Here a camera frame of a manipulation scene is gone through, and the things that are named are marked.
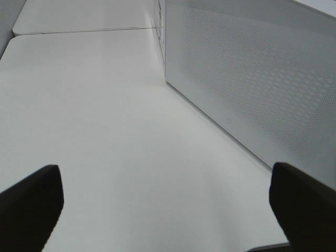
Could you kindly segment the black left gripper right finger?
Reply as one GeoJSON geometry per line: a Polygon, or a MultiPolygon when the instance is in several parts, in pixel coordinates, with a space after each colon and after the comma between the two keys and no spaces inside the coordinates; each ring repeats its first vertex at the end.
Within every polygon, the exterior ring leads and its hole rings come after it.
{"type": "Polygon", "coordinates": [[[335,190],[277,162],[269,203],[293,251],[335,251],[335,190]]]}

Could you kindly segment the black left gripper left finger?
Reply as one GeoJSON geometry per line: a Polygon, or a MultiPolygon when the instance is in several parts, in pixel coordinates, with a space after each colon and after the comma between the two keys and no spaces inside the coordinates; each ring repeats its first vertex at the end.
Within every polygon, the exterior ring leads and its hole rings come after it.
{"type": "Polygon", "coordinates": [[[1,192],[1,251],[42,251],[63,206],[57,165],[46,165],[1,192]]]}

